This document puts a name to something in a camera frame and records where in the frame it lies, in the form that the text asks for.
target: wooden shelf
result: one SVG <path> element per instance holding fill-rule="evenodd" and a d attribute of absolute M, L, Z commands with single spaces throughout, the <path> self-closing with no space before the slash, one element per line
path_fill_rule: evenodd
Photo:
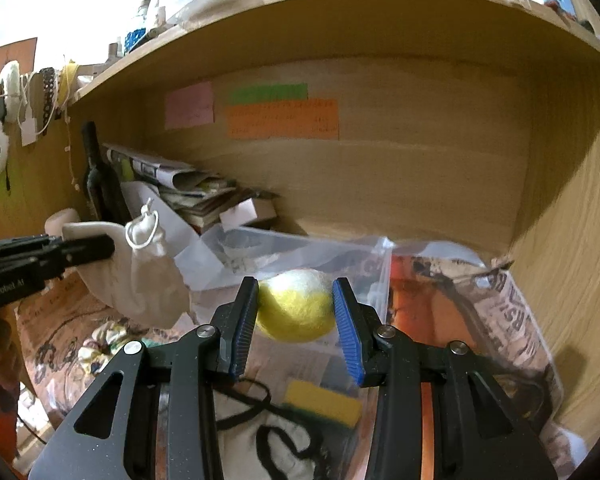
<path fill-rule="evenodd" d="M 588 1 L 576 8 L 600 33 Z M 214 122 L 166 130 L 165 91 L 200 80 L 212 83 Z M 298 82 L 338 101 L 338 140 L 228 137 L 232 92 Z M 68 206 L 86 215 L 69 158 L 79 178 L 80 126 L 93 120 L 101 142 L 277 192 L 296 232 L 509 253 L 565 384 L 557 421 L 595 443 L 600 41 L 577 23 L 507 0 L 236 0 L 104 71 L 70 115 L 34 145 L 12 142 L 0 238 L 39 233 Z"/>
<path fill-rule="evenodd" d="M 77 91 L 81 99 L 300 59 L 423 56 L 519 68 L 600 62 L 600 40 L 507 0 L 235 0 L 174 27 Z"/>

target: wine bottle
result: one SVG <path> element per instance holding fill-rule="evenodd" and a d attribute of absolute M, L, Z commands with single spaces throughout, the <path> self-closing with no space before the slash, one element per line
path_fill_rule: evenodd
<path fill-rule="evenodd" d="M 93 121 L 82 126 L 82 141 L 89 161 L 85 183 L 90 205 L 93 206 L 92 212 L 103 222 L 121 225 L 131 222 L 116 171 L 102 160 L 96 124 Z"/>

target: black cable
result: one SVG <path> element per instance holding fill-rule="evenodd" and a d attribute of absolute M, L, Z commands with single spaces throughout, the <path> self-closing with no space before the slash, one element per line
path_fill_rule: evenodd
<path fill-rule="evenodd" d="M 311 424 L 307 424 L 304 420 L 301 420 L 303 417 L 299 413 L 296 413 L 289 408 L 281 408 L 280 406 L 273 405 L 271 403 L 271 390 L 269 390 L 269 387 L 266 384 L 248 378 L 241 378 L 238 382 L 247 382 L 259 386 L 264 390 L 265 397 L 264 399 L 256 399 L 247 394 L 238 392 L 237 390 L 234 390 L 233 387 L 226 384 L 214 384 L 214 389 L 216 391 L 227 397 L 238 400 L 238 402 L 246 404 L 247 406 L 251 406 L 244 412 L 216 421 L 218 431 L 230 430 L 239 424 L 252 420 L 263 412 L 263 410 L 267 410 L 274 415 L 302 427 L 309 436 L 309 445 L 305 449 L 299 450 L 293 439 L 282 428 L 262 425 L 256 430 L 256 453 L 260 464 L 269 474 L 270 480 L 288 480 L 286 474 L 280 471 L 275 462 L 273 462 L 271 447 L 269 445 L 270 433 L 276 434 L 282 441 L 282 444 L 293 456 L 300 460 L 311 460 L 314 463 L 314 480 L 327 480 L 330 477 L 330 454 L 322 445 L 322 434 L 313 428 Z"/>
<path fill-rule="evenodd" d="M 45 440 L 41 436 L 39 436 L 39 434 L 37 434 L 35 431 L 33 431 L 29 424 L 27 424 L 24 420 L 22 420 L 22 417 L 20 416 L 19 413 L 17 413 L 17 415 L 18 415 L 18 420 L 22 423 L 22 425 L 25 428 L 27 428 L 27 430 L 29 430 L 29 433 L 32 434 L 36 439 L 38 439 L 42 444 L 44 444 L 46 446 Z"/>

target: silver screw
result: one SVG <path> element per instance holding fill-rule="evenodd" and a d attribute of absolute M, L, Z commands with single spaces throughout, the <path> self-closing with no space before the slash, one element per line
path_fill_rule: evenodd
<path fill-rule="evenodd" d="M 196 334 L 198 337 L 211 337 L 216 333 L 216 327 L 213 325 L 200 325 L 196 329 Z"/>
<path fill-rule="evenodd" d="M 462 341 L 452 341 L 449 343 L 449 348 L 456 355 L 464 355 L 469 351 L 469 347 Z"/>
<path fill-rule="evenodd" d="M 380 325 L 376 332 L 382 339 L 391 339 L 395 335 L 395 328 L 391 325 Z"/>
<path fill-rule="evenodd" d="M 142 343 L 139 341 L 129 341 L 125 345 L 125 354 L 133 355 L 142 350 Z"/>

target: wool ball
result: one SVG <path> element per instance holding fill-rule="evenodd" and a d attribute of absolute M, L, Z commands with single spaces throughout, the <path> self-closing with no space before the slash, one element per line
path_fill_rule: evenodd
<path fill-rule="evenodd" d="M 257 326 L 270 338 L 305 343 L 335 326 L 331 280 L 319 270 L 288 270 L 260 282 Z"/>

